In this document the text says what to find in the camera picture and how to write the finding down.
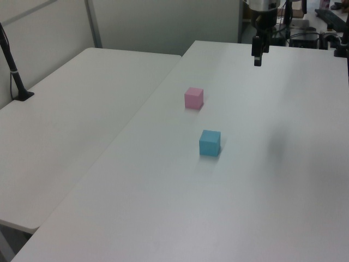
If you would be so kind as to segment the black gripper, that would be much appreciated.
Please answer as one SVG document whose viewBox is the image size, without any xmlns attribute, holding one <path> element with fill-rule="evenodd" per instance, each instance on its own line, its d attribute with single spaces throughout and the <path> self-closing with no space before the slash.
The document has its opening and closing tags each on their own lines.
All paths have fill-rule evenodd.
<svg viewBox="0 0 349 262">
<path fill-rule="evenodd" d="M 255 11 L 256 36 L 252 38 L 251 55 L 254 58 L 254 66 L 262 65 L 262 53 L 268 53 L 270 48 L 270 38 L 276 25 L 278 10 Z"/>
</svg>

